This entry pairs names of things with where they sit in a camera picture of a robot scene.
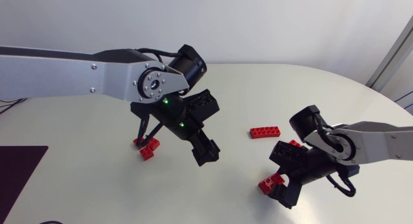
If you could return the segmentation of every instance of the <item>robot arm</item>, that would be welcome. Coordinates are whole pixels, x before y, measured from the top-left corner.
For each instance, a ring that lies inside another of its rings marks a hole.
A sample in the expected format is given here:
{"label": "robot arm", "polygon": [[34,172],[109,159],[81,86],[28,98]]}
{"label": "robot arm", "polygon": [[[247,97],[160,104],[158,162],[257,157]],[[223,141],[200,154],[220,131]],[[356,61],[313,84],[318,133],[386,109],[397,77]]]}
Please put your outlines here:
{"label": "robot arm", "polygon": [[[152,53],[156,61],[143,53]],[[174,57],[165,65],[160,56]],[[188,45],[178,53],[151,49],[107,50],[78,54],[0,47],[0,99],[105,94],[131,101],[141,118],[138,147],[145,146],[165,125],[193,145],[199,166],[218,160],[219,148],[204,132],[203,121],[219,110],[206,90],[182,98],[207,72],[201,56]],[[149,116],[158,126],[142,141]]]}
{"label": "robot arm", "polygon": [[[307,147],[279,141],[270,159],[289,178],[288,186],[276,185],[268,193],[287,208],[296,205],[301,187],[326,177],[344,195],[352,197],[356,188],[349,177],[358,174],[359,165],[386,159],[413,160],[413,127],[394,127],[386,123],[359,122],[353,125],[329,126],[315,105],[304,108],[290,119]],[[330,176],[337,172],[348,188]]]}

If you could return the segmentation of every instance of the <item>black mat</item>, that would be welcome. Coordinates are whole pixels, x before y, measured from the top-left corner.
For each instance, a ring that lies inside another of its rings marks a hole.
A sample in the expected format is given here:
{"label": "black mat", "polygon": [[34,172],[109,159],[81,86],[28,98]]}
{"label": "black mat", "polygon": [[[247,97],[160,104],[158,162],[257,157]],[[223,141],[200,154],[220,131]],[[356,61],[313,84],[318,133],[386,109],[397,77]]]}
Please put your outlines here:
{"label": "black mat", "polygon": [[46,153],[46,146],[0,147],[0,223]]}

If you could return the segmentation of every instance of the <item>white table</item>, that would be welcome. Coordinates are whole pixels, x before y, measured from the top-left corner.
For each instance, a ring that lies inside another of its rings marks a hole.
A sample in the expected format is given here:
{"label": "white table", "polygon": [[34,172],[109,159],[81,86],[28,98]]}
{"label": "white table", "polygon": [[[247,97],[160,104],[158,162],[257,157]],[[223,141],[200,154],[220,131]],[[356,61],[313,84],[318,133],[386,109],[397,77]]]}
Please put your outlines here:
{"label": "white table", "polygon": [[[208,88],[221,110],[204,131],[221,149],[198,167],[192,146],[163,128],[161,146],[143,161],[132,145],[139,119],[111,97],[29,99],[0,116],[1,145],[48,145],[6,223],[412,223],[413,162],[362,165],[354,198],[327,181],[305,185],[286,209],[257,184],[278,166],[278,140],[299,140],[288,120],[317,105],[327,123],[413,125],[413,116],[341,76],[292,65],[209,65],[192,93]],[[154,127],[155,119],[149,128]],[[252,127],[281,136],[250,139]]]}

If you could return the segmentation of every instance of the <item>white wall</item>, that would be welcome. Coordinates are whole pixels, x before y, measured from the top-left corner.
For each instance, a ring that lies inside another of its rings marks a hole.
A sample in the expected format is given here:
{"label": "white wall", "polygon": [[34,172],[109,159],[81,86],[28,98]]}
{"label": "white wall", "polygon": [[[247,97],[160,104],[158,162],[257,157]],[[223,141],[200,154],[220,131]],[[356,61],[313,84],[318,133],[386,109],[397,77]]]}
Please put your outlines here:
{"label": "white wall", "polygon": [[[386,84],[381,93],[395,101],[413,91],[413,52],[406,58],[399,70]],[[400,99],[397,104],[405,108],[413,103],[413,93]],[[413,114],[413,105],[406,109]]]}
{"label": "white wall", "polygon": [[0,45],[94,53],[192,45],[207,63],[290,63],[365,83],[413,0],[0,0]]}

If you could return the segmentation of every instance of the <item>red lego piece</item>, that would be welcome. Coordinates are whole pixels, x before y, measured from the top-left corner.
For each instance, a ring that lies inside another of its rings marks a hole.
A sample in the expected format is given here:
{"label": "red lego piece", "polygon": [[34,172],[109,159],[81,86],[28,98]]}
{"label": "red lego piece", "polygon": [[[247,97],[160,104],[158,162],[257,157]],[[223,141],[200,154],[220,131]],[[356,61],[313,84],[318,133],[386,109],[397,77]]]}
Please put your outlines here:
{"label": "red lego piece", "polygon": [[144,147],[141,150],[139,150],[139,152],[141,153],[142,158],[145,161],[152,158],[152,157],[154,157],[154,152],[149,147]]}
{"label": "red lego piece", "polygon": [[299,143],[297,143],[296,142],[296,140],[291,140],[290,142],[289,142],[291,145],[294,145],[294,146],[296,146],[296,147],[302,147],[302,145],[301,144],[299,144]]}
{"label": "red lego piece", "polygon": [[265,195],[267,195],[275,185],[280,185],[284,182],[285,180],[278,173],[275,173],[274,175],[259,182],[258,187]]}
{"label": "red lego piece", "polygon": [[157,147],[160,146],[160,144],[161,144],[161,143],[159,142],[159,140],[153,137],[153,138],[149,141],[149,143],[147,144],[147,146],[148,146],[151,150],[155,150]]}
{"label": "red lego piece", "polygon": [[278,127],[261,127],[261,128],[251,128],[250,135],[253,139],[261,137],[279,137],[281,131]]}

